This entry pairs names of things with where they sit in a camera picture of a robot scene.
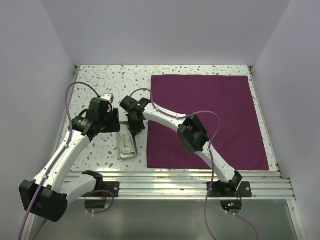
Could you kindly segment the suture packet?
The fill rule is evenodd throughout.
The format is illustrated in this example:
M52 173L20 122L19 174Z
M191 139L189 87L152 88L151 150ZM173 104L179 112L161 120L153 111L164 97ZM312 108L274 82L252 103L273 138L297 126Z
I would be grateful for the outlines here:
M125 135L123 139L124 152L126 154L132 154L136 152L135 140L131 134Z
M120 146L123 154L131 154L134 152L132 138L129 133L120 134Z

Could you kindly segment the metal instrument tray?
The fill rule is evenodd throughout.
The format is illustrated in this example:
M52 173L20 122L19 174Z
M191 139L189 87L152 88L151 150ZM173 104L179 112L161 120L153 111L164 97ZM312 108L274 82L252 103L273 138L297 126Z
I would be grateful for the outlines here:
M134 159L138 156L136 141L130 132L128 122L120 123L117 139L119 155L122 160Z

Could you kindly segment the purple surgical cloth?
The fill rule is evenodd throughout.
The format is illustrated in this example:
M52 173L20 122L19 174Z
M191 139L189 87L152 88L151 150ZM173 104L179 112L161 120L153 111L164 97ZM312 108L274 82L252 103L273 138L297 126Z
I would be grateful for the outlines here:
M267 171L267 154L247 76L154 75L154 102L180 114L198 113L213 146L236 170ZM186 151L178 134L148 123L147 166L157 169L208 169Z

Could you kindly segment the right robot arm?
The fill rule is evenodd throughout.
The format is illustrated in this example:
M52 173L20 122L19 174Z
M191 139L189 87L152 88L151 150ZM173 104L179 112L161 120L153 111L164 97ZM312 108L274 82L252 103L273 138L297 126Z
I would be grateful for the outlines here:
M219 197L237 197L241 190L242 175L229 165L213 146L213 139L208 136L198 114L189 115L172 112L150 99L137 101L126 96L120 107L127 112L129 130L133 135L145 129L144 121L151 121L165 126L177 133L182 147L199 156L216 174L218 181L209 189Z

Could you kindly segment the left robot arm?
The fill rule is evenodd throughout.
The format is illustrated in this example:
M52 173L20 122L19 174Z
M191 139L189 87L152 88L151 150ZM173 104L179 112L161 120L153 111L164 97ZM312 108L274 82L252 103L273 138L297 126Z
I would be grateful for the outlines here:
M24 180L19 193L24 209L51 222L59 221L68 205L91 194L99 196L106 190L100 173L86 170L77 179L64 184L78 156L101 133L120 131L119 110L112 107L111 93L90 101L84 117L72 120L72 128L44 169L32 181Z

